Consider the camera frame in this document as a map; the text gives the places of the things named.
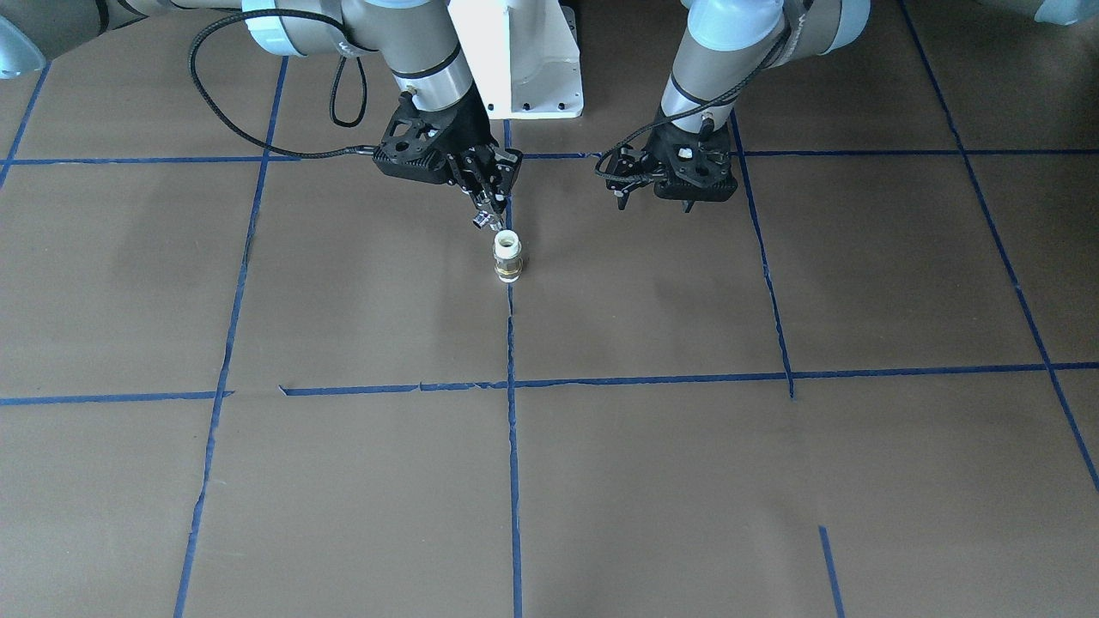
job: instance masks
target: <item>small metal part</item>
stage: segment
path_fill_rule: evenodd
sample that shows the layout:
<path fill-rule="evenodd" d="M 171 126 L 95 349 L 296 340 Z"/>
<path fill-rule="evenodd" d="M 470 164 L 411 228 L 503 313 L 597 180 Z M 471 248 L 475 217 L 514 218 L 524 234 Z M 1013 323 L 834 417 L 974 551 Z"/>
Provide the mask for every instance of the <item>small metal part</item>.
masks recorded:
<path fill-rule="evenodd" d="M 500 230 L 492 240 L 492 257 L 496 258 L 496 275 L 506 284 L 514 283 L 523 272 L 523 244 L 519 234 L 511 230 Z"/>
<path fill-rule="evenodd" d="M 484 230 L 486 225 L 492 222 L 496 217 L 487 210 L 478 210 L 477 216 L 474 217 L 474 225 L 477 225 L 478 230 Z"/>

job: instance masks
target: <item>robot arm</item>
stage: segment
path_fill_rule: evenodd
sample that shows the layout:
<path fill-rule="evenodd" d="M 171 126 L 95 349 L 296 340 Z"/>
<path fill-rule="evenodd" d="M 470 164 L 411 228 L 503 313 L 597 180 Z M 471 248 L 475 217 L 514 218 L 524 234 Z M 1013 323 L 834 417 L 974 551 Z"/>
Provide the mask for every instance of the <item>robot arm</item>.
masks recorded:
<path fill-rule="evenodd" d="M 653 184 L 657 197 L 724 201 L 736 190 L 729 117 L 761 71 L 826 54 L 854 41 L 869 0 L 684 0 L 690 12 L 653 123 L 608 151 L 597 175 L 625 209 L 630 194 Z M 630 141 L 652 130 L 634 150 Z M 608 170 L 602 164 L 609 159 Z"/>
<path fill-rule="evenodd" d="M 369 155 L 388 176 L 456 185 L 477 207 L 478 227 L 502 229 L 522 153 L 499 147 L 492 137 L 445 0 L 0 0 L 0 76 L 41 69 L 109 30 L 198 8 L 241 12 L 200 33 L 192 63 L 206 37 L 244 21 L 256 42 L 277 55 L 380 52 L 402 93 L 378 145 L 329 153 L 273 150 L 306 157 Z M 193 65 L 192 75 L 219 118 L 263 144 L 220 113 Z"/>

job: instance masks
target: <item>white pvc fitting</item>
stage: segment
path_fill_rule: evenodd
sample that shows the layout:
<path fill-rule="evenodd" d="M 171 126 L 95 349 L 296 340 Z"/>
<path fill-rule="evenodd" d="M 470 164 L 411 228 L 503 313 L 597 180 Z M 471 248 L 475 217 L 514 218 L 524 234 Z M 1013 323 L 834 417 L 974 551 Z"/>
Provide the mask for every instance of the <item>white pvc fitting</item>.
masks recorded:
<path fill-rule="evenodd" d="M 523 272 L 523 243 L 519 234 L 511 230 L 500 230 L 492 241 L 492 256 L 496 258 L 496 274 L 506 284 L 514 283 Z"/>

